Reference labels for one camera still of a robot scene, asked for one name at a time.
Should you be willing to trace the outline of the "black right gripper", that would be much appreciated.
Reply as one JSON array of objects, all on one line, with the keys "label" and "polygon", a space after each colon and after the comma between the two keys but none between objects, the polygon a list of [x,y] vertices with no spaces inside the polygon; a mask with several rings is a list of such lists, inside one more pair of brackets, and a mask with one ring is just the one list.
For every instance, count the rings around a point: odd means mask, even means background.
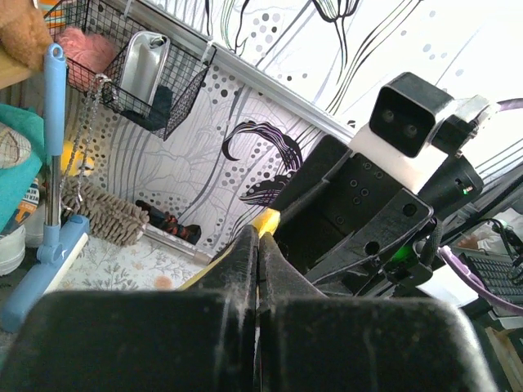
[{"label": "black right gripper", "polygon": [[324,136],[270,208],[281,252],[324,294],[365,294],[433,208],[379,166]]}]

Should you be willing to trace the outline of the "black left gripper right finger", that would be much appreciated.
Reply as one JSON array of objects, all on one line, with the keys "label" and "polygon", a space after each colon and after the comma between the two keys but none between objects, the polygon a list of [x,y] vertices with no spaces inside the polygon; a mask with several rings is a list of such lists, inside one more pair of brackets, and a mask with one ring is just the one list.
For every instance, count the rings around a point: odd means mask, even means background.
[{"label": "black left gripper right finger", "polygon": [[261,286],[264,391],[495,391],[458,308],[428,299],[327,297],[265,234]]}]

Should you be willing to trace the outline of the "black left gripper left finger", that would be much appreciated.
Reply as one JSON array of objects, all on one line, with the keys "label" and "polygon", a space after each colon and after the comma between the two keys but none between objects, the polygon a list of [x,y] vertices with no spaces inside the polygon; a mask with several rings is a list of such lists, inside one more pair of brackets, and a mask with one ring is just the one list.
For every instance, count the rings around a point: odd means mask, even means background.
[{"label": "black left gripper left finger", "polygon": [[29,312],[4,391],[250,391],[257,260],[230,290],[71,291]]}]

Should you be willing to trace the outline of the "yellow plastic trash bag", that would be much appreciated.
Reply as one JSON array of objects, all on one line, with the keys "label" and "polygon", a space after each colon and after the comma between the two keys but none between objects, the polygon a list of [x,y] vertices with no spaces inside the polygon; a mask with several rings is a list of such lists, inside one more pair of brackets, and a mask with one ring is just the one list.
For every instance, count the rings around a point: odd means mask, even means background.
[{"label": "yellow plastic trash bag", "polygon": [[208,266],[183,283],[178,290],[230,290],[250,279],[259,239],[266,233],[274,234],[280,223],[280,212],[267,208]]}]

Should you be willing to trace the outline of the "black orange patterned cloth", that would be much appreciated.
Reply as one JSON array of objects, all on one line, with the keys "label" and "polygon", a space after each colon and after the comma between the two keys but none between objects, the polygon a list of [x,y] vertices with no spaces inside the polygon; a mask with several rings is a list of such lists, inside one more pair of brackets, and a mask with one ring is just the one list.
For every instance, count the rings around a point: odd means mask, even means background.
[{"label": "black orange patterned cloth", "polygon": [[174,215],[171,215],[168,212],[162,212],[143,200],[137,200],[135,204],[147,213],[150,218],[150,224],[153,227],[178,237],[192,245],[196,245],[200,240],[202,230],[199,225],[181,225]]}]

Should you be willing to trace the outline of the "black computer keyboard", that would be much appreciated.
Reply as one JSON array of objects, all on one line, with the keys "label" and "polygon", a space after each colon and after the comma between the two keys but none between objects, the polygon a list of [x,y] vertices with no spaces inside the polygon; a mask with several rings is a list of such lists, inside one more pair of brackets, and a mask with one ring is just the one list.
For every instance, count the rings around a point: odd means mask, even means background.
[{"label": "black computer keyboard", "polygon": [[522,284],[512,281],[512,260],[504,255],[461,251],[458,258],[495,296],[522,306]]}]

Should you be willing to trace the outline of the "yellow plush duck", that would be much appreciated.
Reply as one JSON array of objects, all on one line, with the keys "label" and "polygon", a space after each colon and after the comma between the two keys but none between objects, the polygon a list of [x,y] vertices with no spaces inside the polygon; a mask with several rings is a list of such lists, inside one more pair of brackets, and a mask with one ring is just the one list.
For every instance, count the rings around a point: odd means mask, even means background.
[{"label": "yellow plush duck", "polygon": [[85,153],[78,149],[73,152],[74,145],[71,141],[66,140],[63,146],[63,153],[60,158],[60,169],[63,175],[78,176],[81,171],[85,176],[90,176],[95,169],[95,161],[92,157],[87,157],[83,163]]}]

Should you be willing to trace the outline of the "teal folded cloth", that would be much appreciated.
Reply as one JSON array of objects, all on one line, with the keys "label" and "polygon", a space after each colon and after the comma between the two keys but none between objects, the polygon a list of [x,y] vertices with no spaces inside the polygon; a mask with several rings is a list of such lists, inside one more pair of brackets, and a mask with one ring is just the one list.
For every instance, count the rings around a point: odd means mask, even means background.
[{"label": "teal folded cloth", "polygon": [[4,230],[46,162],[46,153],[44,121],[36,113],[1,104],[1,125],[21,140],[18,162],[1,167],[1,230]]}]

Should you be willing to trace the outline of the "pink plush toy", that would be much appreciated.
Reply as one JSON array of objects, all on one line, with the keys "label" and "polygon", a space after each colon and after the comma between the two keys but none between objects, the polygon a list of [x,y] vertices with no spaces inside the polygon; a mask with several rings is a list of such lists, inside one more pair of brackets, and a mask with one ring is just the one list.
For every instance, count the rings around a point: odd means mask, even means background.
[{"label": "pink plush toy", "polygon": [[103,73],[118,54],[116,46],[98,33],[68,27],[57,38],[66,57],[94,74]]}]

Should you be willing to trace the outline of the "brown plush teddy bear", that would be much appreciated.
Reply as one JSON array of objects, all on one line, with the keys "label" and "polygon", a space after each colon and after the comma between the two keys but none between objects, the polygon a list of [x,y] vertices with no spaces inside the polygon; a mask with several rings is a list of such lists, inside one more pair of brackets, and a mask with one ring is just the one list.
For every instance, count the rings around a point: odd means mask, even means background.
[{"label": "brown plush teddy bear", "polygon": [[6,53],[33,71],[43,71],[53,38],[43,13],[30,0],[1,0],[1,44]]}]

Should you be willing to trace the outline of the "blue handled mop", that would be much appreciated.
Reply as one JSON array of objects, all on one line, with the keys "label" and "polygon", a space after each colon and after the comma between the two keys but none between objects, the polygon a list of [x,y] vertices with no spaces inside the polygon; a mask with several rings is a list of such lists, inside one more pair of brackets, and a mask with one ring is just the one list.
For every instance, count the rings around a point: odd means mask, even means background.
[{"label": "blue handled mop", "polygon": [[2,307],[1,328],[9,333],[18,332],[35,303],[43,295],[57,289],[88,240],[89,220],[85,216],[73,215],[65,223],[60,221],[60,159],[65,134],[66,69],[62,47],[57,43],[51,44],[44,58],[44,140],[50,163],[43,242],[37,251],[38,263],[23,277]]}]

